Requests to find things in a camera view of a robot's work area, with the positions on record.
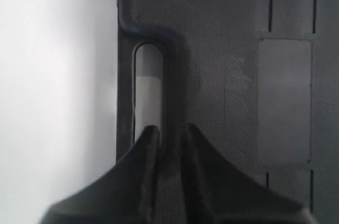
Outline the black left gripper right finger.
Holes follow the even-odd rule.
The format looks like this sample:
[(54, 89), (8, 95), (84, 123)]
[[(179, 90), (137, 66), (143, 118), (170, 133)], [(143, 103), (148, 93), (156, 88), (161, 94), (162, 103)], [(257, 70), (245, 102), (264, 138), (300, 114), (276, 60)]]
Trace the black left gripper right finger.
[(308, 208), (238, 170), (195, 125), (183, 127), (180, 143), (188, 223), (314, 223)]

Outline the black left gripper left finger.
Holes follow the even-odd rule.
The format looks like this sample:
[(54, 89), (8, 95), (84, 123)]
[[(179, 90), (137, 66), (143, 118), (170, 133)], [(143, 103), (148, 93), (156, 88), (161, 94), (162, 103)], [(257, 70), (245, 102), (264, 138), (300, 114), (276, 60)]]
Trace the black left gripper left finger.
[(152, 223), (158, 179), (159, 129), (147, 126), (105, 175), (52, 205), (41, 223)]

